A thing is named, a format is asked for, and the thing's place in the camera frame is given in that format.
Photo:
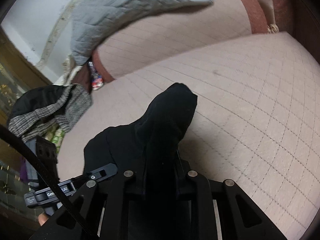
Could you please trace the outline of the person's left hand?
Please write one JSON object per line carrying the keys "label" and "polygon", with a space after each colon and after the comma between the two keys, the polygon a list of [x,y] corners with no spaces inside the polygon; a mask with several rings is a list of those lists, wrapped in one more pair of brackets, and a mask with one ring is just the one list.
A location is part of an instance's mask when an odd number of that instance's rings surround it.
{"label": "person's left hand", "polygon": [[43,226],[43,224],[50,218],[49,215],[47,215],[45,212],[41,213],[38,216],[39,225]]}

